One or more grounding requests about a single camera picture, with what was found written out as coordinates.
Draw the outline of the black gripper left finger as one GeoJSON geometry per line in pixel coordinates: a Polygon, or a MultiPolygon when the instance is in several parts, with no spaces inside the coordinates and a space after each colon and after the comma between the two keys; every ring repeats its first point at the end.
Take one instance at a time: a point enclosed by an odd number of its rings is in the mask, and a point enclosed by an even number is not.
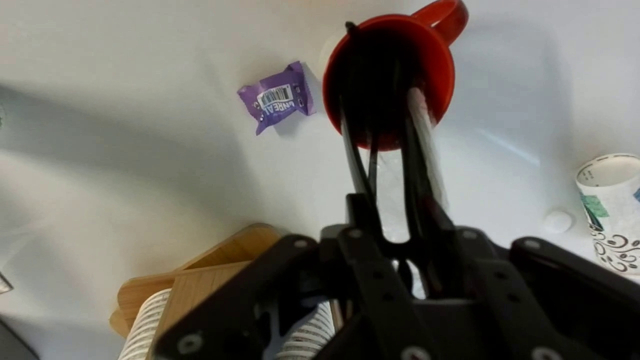
{"type": "Polygon", "coordinates": [[[345,196],[347,221],[373,238],[377,246],[383,246],[385,238],[375,204],[366,194],[345,196]]]}

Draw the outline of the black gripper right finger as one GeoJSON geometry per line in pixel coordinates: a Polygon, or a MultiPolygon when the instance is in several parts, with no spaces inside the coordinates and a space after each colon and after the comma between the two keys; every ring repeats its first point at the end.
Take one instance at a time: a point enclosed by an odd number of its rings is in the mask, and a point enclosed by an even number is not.
{"type": "Polygon", "coordinates": [[[459,227],[433,198],[422,198],[417,201],[417,224],[419,242],[426,247],[449,247],[457,242],[459,227]]]}

